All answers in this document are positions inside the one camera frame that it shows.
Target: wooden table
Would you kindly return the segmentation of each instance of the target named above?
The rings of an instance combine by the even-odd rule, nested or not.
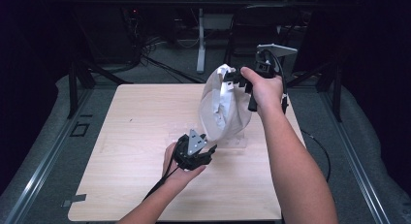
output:
[[[203,84],[120,85],[94,146],[72,221],[115,221],[137,206],[162,174],[174,124],[198,123]],[[287,117],[302,139],[292,107]],[[260,117],[245,129],[246,148],[218,148],[205,171],[168,205],[159,220],[280,219]]]

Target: black cable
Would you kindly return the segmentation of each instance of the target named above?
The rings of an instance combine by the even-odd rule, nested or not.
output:
[[[152,64],[152,65],[154,65],[154,66],[157,66],[157,67],[159,67],[159,68],[162,68],[162,69],[164,69],[164,70],[166,70],[166,71],[169,71],[169,72],[173,72],[173,73],[175,73],[175,74],[177,74],[177,75],[179,75],[179,76],[181,76],[181,77],[183,77],[183,78],[185,78],[185,79],[187,79],[187,80],[190,80],[190,81],[192,81],[192,82],[194,82],[194,83],[204,83],[205,81],[203,80],[203,79],[201,79],[201,78],[198,78],[198,77],[195,77],[195,76],[191,76],[191,75],[189,75],[189,74],[186,74],[186,73],[183,73],[183,72],[181,72],[181,71],[178,71],[177,69],[174,69],[174,68],[172,68],[172,67],[170,67],[170,66],[168,66],[168,65],[166,65],[166,64],[164,64],[164,63],[162,63],[162,62],[159,62],[159,61],[156,61],[156,60],[154,60],[154,59],[152,59],[152,58],[150,58],[150,57],[148,57],[148,56],[146,56],[146,55],[142,55],[142,58],[144,58],[145,60],[147,60],[147,62],[148,63],[150,63],[150,64]]]
[[[155,191],[157,191],[157,189],[158,189],[159,187],[161,187],[161,185],[163,185],[163,184],[166,182],[166,179],[167,179],[168,177],[170,177],[170,176],[178,169],[178,167],[176,167],[176,168],[169,174],[170,168],[172,167],[172,163],[173,163],[173,160],[174,160],[175,149],[176,149],[176,147],[175,147],[174,150],[173,150],[173,154],[172,154],[172,157],[170,158],[170,162],[169,162],[169,166],[167,167],[167,170],[164,172],[164,174],[163,174],[163,176],[160,178],[160,180],[158,180],[158,182],[154,185],[154,187],[151,188],[151,190],[147,193],[147,195],[145,195],[144,199],[142,199],[143,201],[144,201],[145,199],[147,199],[147,197],[149,197],[149,196],[150,196],[151,194],[153,194]]]
[[[323,150],[323,152],[326,154],[327,162],[328,162],[328,165],[329,165],[329,171],[327,172],[326,181],[329,182],[330,175],[331,175],[331,173],[332,173],[332,162],[331,162],[331,160],[330,160],[329,153],[328,153],[327,150],[324,148],[324,146],[323,146],[316,138],[314,138],[314,136],[312,136],[312,135],[309,134],[308,132],[304,131],[303,129],[301,129],[301,131],[302,131],[304,134],[308,135],[308,137],[310,137],[312,140],[314,140],[314,142],[317,143],[317,145],[320,146],[320,148],[321,148],[321,149]]]
[[[285,114],[285,111],[287,110],[288,107],[288,92],[287,92],[287,80],[284,75],[284,70],[282,69],[281,63],[279,62],[278,58],[269,50],[269,53],[271,53],[272,57],[275,60],[275,63],[278,65],[278,72],[280,73],[280,77],[282,78],[282,84],[283,84],[283,98],[281,101],[281,108],[282,111]]]

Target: tape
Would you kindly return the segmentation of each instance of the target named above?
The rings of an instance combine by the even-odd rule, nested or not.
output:
[[[84,202],[86,197],[87,197],[87,194],[80,194],[80,195],[73,196],[71,200],[65,200],[61,204],[61,207],[66,208],[66,207],[71,206],[72,203]]]

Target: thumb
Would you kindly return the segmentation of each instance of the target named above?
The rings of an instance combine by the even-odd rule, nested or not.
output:
[[[240,72],[246,79],[251,81],[251,83],[253,84],[257,83],[257,81],[261,78],[257,73],[255,73],[255,71],[251,70],[248,67],[242,67],[240,69]]]
[[[202,166],[196,168],[195,170],[189,171],[187,173],[193,179],[193,178],[197,177],[200,173],[202,173],[205,169],[206,169],[206,165],[202,165]]]

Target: person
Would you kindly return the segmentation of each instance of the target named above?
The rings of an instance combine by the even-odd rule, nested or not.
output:
[[[282,78],[263,79],[243,67],[241,74],[253,83],[257,113],[263,122],[272,182],[287,224],[337,223],[332,193],[318,165],[305,149],[281,109]],[[175,144],[166,149],[163,173]],[[171,171],[177,165],[173,163]],[[206,166],[194,171],[177,169],[165,183],[118,223],[155,223],[167,204]]]

